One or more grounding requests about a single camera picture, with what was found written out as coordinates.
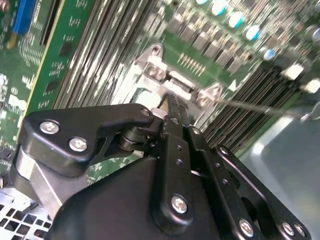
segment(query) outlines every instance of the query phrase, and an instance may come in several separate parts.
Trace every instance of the perforated metal panel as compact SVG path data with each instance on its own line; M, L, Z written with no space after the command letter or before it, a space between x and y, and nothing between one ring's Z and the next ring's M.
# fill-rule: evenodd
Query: perforated metal panel
M14 188L0 190L0 239L42 240L52 221L41 206L30 209L33 201Z

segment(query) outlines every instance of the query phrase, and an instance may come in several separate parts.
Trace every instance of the blue connector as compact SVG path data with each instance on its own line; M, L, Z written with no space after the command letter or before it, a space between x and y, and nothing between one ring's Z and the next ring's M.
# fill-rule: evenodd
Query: blue connector
M31 26L37 0L21 0L18 14L16 15L13 32L25 35Z

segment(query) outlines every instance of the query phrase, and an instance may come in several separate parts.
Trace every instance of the gray metal surface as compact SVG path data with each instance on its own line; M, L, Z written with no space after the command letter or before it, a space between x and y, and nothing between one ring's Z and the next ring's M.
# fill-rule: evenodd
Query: gray metal surface
M69 197L88 186L85 174L75 178L58 175L48 167L30 158L22 148L19 149L16 169L22 177L30 181L35 193L52 219Z
M295 109L307 113L311 109ZM320 120L282 117L241 160L320 239Z

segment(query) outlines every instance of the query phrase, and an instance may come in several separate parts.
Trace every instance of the motherboard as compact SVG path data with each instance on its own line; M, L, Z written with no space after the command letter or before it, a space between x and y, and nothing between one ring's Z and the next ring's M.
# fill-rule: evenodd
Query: motherboard
M241 154L277 109L320 87L318 0L0 0L0 159L25 115L177 94L209 144ZM137 157L91 168L95 182Z

